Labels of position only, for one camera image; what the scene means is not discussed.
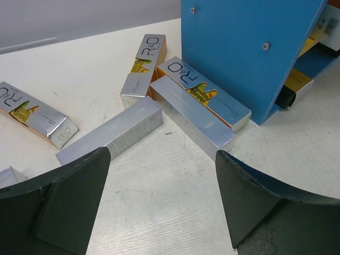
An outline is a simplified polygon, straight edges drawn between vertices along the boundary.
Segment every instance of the rectangular box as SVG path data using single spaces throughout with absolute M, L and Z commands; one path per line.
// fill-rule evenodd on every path
M 66 165 L 99 147 L 106 146 L 110 150 L 112 160 L 162 124 L 161 107 L 146 96 L 58 152 L 56 157 L 62 165 Z
M 164 62 L 166 52 L 165 35 L 144 36 L 131 73 L 128 74 L 121 91 L 121 100 L 125 109 L 141 98 L 150 96 L 149 85 L 157 79 L 155 68 Z
M 213 161 L 218 150 L 228 151 L 236 134 L 171 78 L 151 85 L 154 100 Z
M 251 111 L 178 57 L 157 66 L 158 77 L 169 76 L 221 121 L 237 132 L 249 122 Z
M 323 45 L 340 50 L 340 9 L 327 4 L 310 37 Z
M 78 132 L 68 116 L 6 82 L 0 83 L 0 112 L 58 149 Z
M 13 167 L 9 166 L 8 168 L 0 172 L 0 189 L 15 185 L 26 180 L 27 177 L 25 175 L 15 170 Z
M 312 78 L 293 68 L 276 98 L 275 104 L 282 109 L 290 109 L 307 95 L 313 82 Z

